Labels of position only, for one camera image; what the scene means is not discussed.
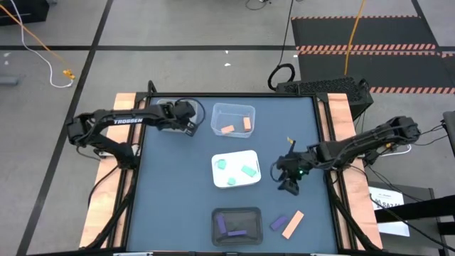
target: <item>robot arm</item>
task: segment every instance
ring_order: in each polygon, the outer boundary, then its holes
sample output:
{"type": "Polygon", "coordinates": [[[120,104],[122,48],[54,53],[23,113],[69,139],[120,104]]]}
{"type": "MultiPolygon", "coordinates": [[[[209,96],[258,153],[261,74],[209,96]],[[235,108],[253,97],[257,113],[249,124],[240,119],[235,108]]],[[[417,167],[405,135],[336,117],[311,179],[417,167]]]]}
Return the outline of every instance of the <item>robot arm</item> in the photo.
{"type": "Polygon", "coordinates": [[[282,171],[278,178],[282,184],[278,189],[297,196],[299,186],[296,181],[301,180],[313,168],[327,171],[343,168],[367,151],[376,150],[388,143],[415,143],[419,136],[420,131],[412,118],[395,117],[357,136],[339,142],[321,142],[308,146],[305,152],[294,152],[294,141],[288,154],[277,160],[277,169],[282,171]]]}
{"type": "Polygon", "coordinates": [[[159,105],[150,105],[142,110],[97,110],[84,113],[66,122],[68,140],[75,146],[93,146],[100,151],[111,153],[123,169],[137,167],[139,158],[134,155],[131,145],[115,142],[100,132],[111,125],[146,124],[161,129],[180,129],[193,136],[198,125],[190,118],[195,110],[189,102],[177,100],[159,105]]]}

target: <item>orange block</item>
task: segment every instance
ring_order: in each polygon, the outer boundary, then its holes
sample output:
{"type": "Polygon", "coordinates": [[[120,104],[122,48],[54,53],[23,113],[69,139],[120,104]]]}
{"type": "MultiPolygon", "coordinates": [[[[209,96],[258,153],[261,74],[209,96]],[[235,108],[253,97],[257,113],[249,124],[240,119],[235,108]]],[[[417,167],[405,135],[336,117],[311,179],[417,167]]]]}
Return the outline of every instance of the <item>orange block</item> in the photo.
{"type": "Polygon", "coordinates": [[[233,132],[233,131],[234,131],[234,126],[233,125],[221,128],[221,133],[223,133],[223,134],[228,134],[228,133],[233,132]]]}
{"type": "Polygon", "coordinates": [[[300,220],[304,217],[304,214],[298,210],[296,214],[294,214],[294,217],[292,217],[292,220],[289,222],[287,225],[286,229],[284,229],[282,235],[286,238],[289,239],[292,235],[292,233],[296,230],[297,225],[300,223],[300,220]]]}
{"type": "Polygon", "coordinates": [[[246,132],[251,131],[251,121],[249,117],[243,117],[243,127],[246,132]]]}

